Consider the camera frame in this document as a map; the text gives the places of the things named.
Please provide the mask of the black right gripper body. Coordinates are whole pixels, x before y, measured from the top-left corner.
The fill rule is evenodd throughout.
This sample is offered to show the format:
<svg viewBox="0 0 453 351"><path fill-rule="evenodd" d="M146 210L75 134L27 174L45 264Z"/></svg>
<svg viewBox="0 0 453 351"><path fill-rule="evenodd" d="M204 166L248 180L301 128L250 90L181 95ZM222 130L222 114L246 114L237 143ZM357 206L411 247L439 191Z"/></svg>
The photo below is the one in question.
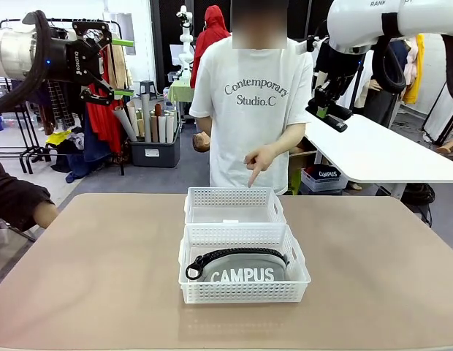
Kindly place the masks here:
<svg viewBox="0 0 453 351"><path fill-rule="evenodd" d="M346 90L356 75L361 60L362 54L340 53L330 46L328 39L325 39L319 48L316 69L318 72L327 73L327 79L332 86Z"/></svg>

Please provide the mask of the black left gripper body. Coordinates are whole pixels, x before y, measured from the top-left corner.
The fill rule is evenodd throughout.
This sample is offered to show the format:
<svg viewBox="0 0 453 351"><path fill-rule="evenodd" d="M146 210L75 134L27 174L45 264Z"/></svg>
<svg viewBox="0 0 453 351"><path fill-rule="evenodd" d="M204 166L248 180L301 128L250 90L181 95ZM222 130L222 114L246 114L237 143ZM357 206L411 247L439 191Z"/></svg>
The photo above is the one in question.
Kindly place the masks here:
<svg viewBox="0 0 453 351"><path fill-rule="evenodd" d="M103 81L100 51L104 40L52 38L46 58L47 80L78 84L97 84Z"/></svg>

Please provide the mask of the person's left hand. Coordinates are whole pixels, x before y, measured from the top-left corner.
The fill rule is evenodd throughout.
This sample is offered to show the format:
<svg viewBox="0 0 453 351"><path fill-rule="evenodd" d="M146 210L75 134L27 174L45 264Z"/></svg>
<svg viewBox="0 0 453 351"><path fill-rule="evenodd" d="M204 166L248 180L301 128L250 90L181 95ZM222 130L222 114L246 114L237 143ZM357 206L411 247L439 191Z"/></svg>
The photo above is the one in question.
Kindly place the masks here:
<svg viewBox="0 0 453 351"><path fill-rule="evenodd" d="M279 148L276 143L272 143L261 146L245 156L245 165L252 172L248 187L252 187L259 174L266 171L278 155Z"/></svg>

